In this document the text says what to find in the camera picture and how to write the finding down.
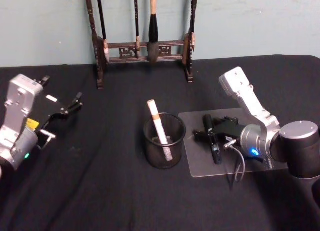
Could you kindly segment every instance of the wall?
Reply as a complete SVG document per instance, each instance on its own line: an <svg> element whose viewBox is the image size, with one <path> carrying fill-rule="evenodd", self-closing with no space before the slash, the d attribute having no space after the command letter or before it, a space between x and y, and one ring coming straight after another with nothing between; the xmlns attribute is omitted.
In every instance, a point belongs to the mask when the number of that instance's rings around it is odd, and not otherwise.
<svg viewBox="0 0 320 231"><path fill-rule="evenodd" d="M133 42L133 0L102 0L109 42ZM149 0L139 0L148 40ZM159 40L188 30L189 0L158 0ZM198 0L195 59L320 57L320 0ZM95 16L100 31L99 16ZM0 67L95 62L85 0L0 0Z"/></svg>

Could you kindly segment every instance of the pen holder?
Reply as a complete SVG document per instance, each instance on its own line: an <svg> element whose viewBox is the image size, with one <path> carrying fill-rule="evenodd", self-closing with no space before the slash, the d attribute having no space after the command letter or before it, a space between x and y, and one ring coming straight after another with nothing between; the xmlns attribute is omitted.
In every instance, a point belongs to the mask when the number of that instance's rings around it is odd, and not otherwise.
<svg viewBox="0 0 320 231"><path fill-rule="evenodd" d="M159 113L159 116L168 144L160 143L154 121L151 118L145 123L143 129L145 155L153 167L157 169L169 169L179 163L181 159L186 126L179 117L170 113Z"/></svg>

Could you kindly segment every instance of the wire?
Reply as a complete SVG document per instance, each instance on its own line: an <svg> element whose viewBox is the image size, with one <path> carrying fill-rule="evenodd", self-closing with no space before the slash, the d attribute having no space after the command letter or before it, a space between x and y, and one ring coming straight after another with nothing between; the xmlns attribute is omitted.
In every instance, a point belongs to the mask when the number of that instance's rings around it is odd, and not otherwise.
<svg viewBox="0 0 320 231"><path fill-rule="evenodd" d="M243 154L242 154L237 148L235 148L235 147L233 147L233 146L229 146L229 148L232 149L232 150L235 150L235 151L240 155L240 157L241 157L241 161L242 161L242 162L241 162L241 163L238 165L238 167L236 168L235 177L234 177L235 182L239 183L239 182L241 182L241 181L244 179L245 172L246 172L246 162L245 162L245 158L244 158ZM239 174L239 170L240 170L240 168L241 168L241 164L242 164L242 166L243 166L242 175L241 175L241 178L238 179L238 174Z"/></svg>

